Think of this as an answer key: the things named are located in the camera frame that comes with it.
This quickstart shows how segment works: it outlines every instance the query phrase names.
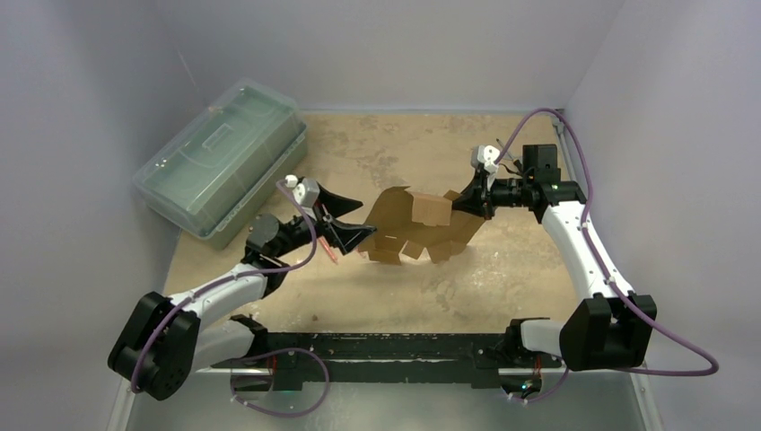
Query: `cardboard flap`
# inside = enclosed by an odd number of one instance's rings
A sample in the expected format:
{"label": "cardboard flap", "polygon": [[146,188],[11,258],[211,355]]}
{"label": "cardboard flap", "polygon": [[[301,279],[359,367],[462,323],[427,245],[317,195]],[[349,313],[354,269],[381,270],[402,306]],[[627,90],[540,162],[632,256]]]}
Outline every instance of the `cardboard flap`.
{"label": "cardboard flap", "polygon": [[399,253],[395,251],[372,250],[367,253],[367,257],[376,262],[390,263],[392,265],[402,264]]}
{"label": "cardboard flap", "polygon": [[444,232],[443,229],[448,227],[449,226],[425,226],[419,223],[413,223],[404,228],[389,230],[386,234],[397,238],[404,238],[409,242],[428,247],[443,241],[446,238],[446,232]]}
{"label": "cardboard flap", "polygon": [[462,211],[452,211],[451,239],[454,242],[467,244],[484,224],[482,217],[477,217]]}
{"label": "cardboard flap", "polygon": [[444,198],[448,199],[448,200],[451,200],[452,202],[457,200],[457,198],[459,198],[460,196],[462,196],[462,195],[460,195],[458,192],[456,192],[454,190],[450,190],[450,191],[444,193]]}
{"label": "cardboard flap", "polygon": [[445,241],[434,246],[428,247],[428,257],[431,262],[439,263],[449,260],[451,256],[451,242]]}
{"label": "cardboard flap", "polygon": [[452,247],[452,251],[451,251],[452,256],[456,256],[460,254],[461,252],[465,251],[465,249],[468,246],[462,242],[452,242],[451,247]]}
{"label": "cardboard flap", "polygon": [[360,242],[360,244],[357,246],[357,251],[362,253],[365,251],[375,250],[375,235],[377,235],[377,233],[370,238]]}
{"label": "cardboard flap", "polygon": [[375,235],[376,250],[393,251],[395,253],[399,253],[402,251],[402,247],[404,247],[405,242],[407,242],[407,240],[402,240],[386,235]]}
{"label": "cardboard flap", "polygon": [[451,200],[439,196],[413,193],[412,221],[426,226],[448,226],[450,224]]}
{"label": "cardboard flap", "polygon": [[407,187],[392,187],[383,190],[372,205],[365,224],[377,226],[379,230],[409,225],[412,195],[406,189]]}
{"label": "cardboard flap", "polygon": [[405,245],[402,254],[412,259],[420,259],[420,255],[423,254],[423,250],[425,250],[425,247],[422,245],[415,244],[414,242],[407,242],[407,245]]}

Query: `tan table surface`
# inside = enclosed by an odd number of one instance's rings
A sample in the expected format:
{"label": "tan table surface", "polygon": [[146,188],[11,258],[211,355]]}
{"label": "tan table surface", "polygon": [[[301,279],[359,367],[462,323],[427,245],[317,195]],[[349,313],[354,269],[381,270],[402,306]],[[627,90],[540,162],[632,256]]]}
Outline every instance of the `tan table surface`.
{"label": "tan table surface", "polygon": [[[472,175],[470,150],[506,139],[520,116],[439,114],[311,114],[306,116],[309,155],[296,174],[318,180],[365,206],[342,217],[361,223],[381,191],[409,185],[441,195],[461,190]],[[511,149],[556,144],[550,118],[535,117]],[[565,172],[563,157],[559,161]],[[295,214],[275,193],[261,212],[281,220]],[[170,295],[229,271],[243,253],[244,229],[223,251],[182,233],[165,294]],[[303,259],[303,247],[283,261]],[[502,332],[512,318],[565,320],[577,304],[560,254],[534,215],[500,208],[459,256],[439,265],[408,260],[401,267],[339,256],[334,265],[318,249],[308,266],[290,273],[277,291],[235,313],[251,314],[275,331]]]}

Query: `white wall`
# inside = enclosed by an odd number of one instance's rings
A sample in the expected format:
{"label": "white wall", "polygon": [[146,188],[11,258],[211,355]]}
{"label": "white wall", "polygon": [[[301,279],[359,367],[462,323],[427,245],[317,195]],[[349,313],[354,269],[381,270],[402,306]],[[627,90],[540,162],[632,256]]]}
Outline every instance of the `white wall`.
{"label": "white wall", "polygon": [[0,4],[0,422],[104,429],[112,343],[177,229],[131,175],[199,105],[155,3]]}
{"label": "white wall", "polygon": [[213,99],[243,75],[307,109],[564,106],[623,0],[160,0]]}
{"label": "white wall", "polygon": [[[759,28],[755,0],[627,0],[567,107],[619,268],[655,297],[658,321],[722,365],[653,378],[669,430],[761,420]],[[648,359],[705,366],[663,337]]]}

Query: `white cable clip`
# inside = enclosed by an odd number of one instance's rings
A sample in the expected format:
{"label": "white cable clip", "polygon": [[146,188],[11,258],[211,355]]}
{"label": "white cable clip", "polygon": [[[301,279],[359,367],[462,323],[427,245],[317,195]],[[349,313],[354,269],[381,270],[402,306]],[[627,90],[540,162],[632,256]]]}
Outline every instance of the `white cable clip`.
{"label": "white cable clip", "polygon": [[293,189],[299,185],[299,178],[295,175],[285,175],[285,186],[288,189]]}

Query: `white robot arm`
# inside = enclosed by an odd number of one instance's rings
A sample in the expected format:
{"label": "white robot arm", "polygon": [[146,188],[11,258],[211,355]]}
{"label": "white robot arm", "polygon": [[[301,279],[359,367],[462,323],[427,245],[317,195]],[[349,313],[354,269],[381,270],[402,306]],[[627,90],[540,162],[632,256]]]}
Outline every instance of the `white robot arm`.
{"label": "white robot arm", "polygon": [[[648,295],[634,293],[608,256],[589,216],[582,220],[586,198],[575,181],[561,180],[557,147],[525,145],[523,162],[515,163],[520,179],[495,178],[499,153],[489,145],[474,149],[471,165],[476,173],[452,208],[488,220],[494,216],[496,207],[527,207],[560,250],[580,301],[566,322],[512,321],[506,333],[508,354],[549,353],[561,357],[574,371],[641,365],[652,328],[624,307],[608,283],[615,281],[651,319],[655,319],[655,303]],[[582,228],[613,280],[605,279]]]}
{"label": "white robot arm", "polygon": [[247,316],[233,316],[218,327],[210,325],[283,283],[289,267],[278,258],[314,240],[305,216],[314,233],[343,254],[375,232],[374,226],[336,220],[362,202],[330,193],[313,179],[289,176],[286,183],[304,215],[288,223],[271,214],[259,215],[251,224],[243,259],[229,272],[179,294],[144,295],[111,350],[109,368],[140,391],[166,399],[190,373],[247,356],[258,335],[266,334]]}

